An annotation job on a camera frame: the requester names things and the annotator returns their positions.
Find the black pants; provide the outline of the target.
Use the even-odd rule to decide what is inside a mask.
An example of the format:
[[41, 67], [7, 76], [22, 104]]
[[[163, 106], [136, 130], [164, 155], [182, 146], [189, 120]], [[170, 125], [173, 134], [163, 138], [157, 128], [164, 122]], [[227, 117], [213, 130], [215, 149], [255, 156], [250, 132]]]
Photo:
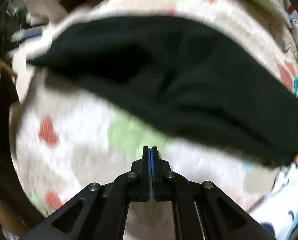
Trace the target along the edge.
[[298, 99], [231, 38], [174, 16], [68, 27], [30, 64], [158, 130], [231, 146], [275, 166], [298, 154]]

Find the patterned heart bedspread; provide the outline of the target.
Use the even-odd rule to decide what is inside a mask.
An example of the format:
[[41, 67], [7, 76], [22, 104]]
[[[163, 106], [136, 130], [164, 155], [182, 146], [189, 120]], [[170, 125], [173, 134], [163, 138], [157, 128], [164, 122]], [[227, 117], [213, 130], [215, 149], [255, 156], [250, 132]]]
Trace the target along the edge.
[[68, 27], [120, 16], [174, 16], [231, 38], [294, 96], [298, 23], [288, 0], [86, 0], [14, 52], [20, 104], [10, 111], [11, 154], [20, 184], [44, 217], [92, 182], [111, 183], [156, 147], [171, 170], [211, 181], [274, 239], [298, 238], [298, 154], [280, 166], [257, 155], [172, 135], [101, 95], [29, 63]]

